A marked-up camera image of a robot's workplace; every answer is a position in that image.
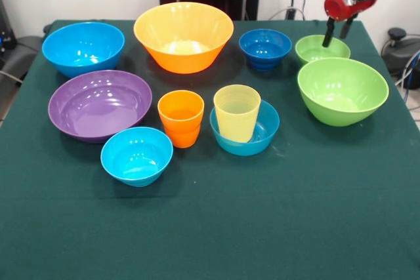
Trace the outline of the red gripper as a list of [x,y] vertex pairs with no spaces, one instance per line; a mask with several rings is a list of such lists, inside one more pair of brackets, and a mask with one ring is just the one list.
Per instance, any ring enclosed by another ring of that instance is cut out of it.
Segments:
[[353,22],[353,16],[372,7],[377,0],[325,0],[324,9],[329,16],[327,31],[322,42],[323,47],[331,43],[336,20],[346,20],[340,32],[340,38],[345,39]]

